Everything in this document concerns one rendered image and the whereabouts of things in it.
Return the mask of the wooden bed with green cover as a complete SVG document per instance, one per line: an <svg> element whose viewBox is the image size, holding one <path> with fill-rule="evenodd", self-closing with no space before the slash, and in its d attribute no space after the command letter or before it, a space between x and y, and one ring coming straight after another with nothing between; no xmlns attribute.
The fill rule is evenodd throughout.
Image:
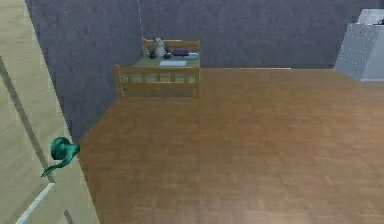
<svg viewBox="0 0 384 224"><path fill-rule="evenodd" d="M186 88L192 91L192 96L198 98L201 85L201 42L199 40L164 40L171 54L175 49L186 49L189 55L198 54L198 60L185 60L173 56L170 59L157 57L151 59L149 52L155 47L153 39L142 39L143 56L133 65L115 65L113 67L116 89L120 98L125 97L129 89L161 89ZM184 67L162 67L161 60L185 60Z"/></svg>

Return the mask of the pale blue book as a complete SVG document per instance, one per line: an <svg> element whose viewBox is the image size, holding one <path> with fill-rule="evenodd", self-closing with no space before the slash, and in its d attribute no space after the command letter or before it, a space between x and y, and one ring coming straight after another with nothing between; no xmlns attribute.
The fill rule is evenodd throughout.
<svg viewBox="0 0 384 224"><path fill-rule="evenodd" d="M162 67L184 67L187 62L185 60L161 60L159 66Z"/></svg>

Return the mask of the white chest of drawers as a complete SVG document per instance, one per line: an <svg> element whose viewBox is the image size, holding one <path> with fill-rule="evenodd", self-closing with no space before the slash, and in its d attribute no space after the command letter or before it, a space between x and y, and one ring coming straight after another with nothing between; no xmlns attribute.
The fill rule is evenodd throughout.
<svg viewBox="0 0 384 224"><path fill-rule="evenodd" d="M334 69L363 82L384 82L384 9L362 9L349 23Z"/></svg>

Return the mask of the pale wooden room door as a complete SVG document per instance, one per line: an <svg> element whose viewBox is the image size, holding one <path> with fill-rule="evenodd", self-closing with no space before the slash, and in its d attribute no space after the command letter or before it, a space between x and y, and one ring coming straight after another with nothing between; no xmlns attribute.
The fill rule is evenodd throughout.
<svg viewBox="0 0 384 224"><path fill-rule="evenodd" d="M0 0L0 224L100 224L79 154L58 164L57 137L74 142L24 0Z"/></svg>

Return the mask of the white and black teddy bear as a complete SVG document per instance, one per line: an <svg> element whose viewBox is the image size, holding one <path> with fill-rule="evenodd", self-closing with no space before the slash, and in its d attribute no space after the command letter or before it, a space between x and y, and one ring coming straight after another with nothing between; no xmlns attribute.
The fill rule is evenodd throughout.
<svg viewBox="0 0 384 224"><path fill-rule="evenodd" d="M168 51L168 48L164 44L164 39L162 37L155 37L153 39L155 47L152 51L149 52L149 57L155 59L157 57L162 57L164 59L170 59L171 54Z"/></svg>

